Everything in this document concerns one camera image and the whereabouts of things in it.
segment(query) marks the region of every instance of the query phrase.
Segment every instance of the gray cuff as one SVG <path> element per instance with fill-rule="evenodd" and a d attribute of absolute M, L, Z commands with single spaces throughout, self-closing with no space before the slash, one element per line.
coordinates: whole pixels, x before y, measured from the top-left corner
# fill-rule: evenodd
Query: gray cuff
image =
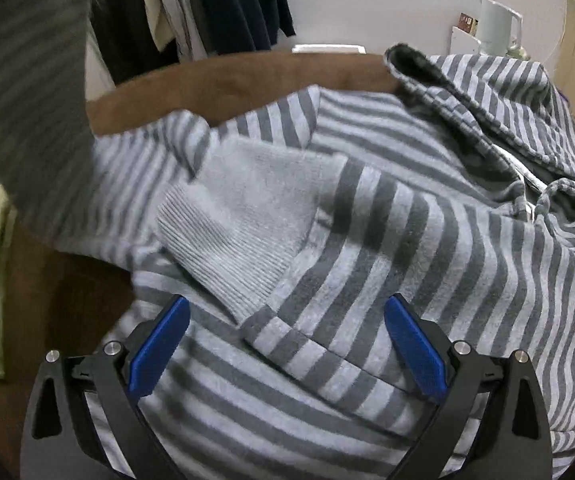
<path fill-rule="evenodd" d="M 229 136 L 193 182 L 168 191 L 158 234 L 241 323 L 263 307 L 301 249 L 345 162 Z"/>

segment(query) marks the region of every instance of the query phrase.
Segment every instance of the striped shirt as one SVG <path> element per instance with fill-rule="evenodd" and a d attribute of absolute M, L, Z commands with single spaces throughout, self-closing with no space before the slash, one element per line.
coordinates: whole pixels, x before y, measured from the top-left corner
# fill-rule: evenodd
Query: striped shirt
<path fill-rule="evenodd" d="M 575 456 L 575 121 L 536 62 L 385 62 L 403 97 L 312 86 L 217 128 L 95 137 L 88 0 L 0 0 L 0 181 L 57 249 L 129 269 L 192 324 L 140 407 L 189 478 L 378 479 L 427 423 L 383 305 L 533 359 L 553 476 Z M 446 471 L 477 431 L 479 399 Z M 111 462 L 127 466 L 97 403 Z"/>

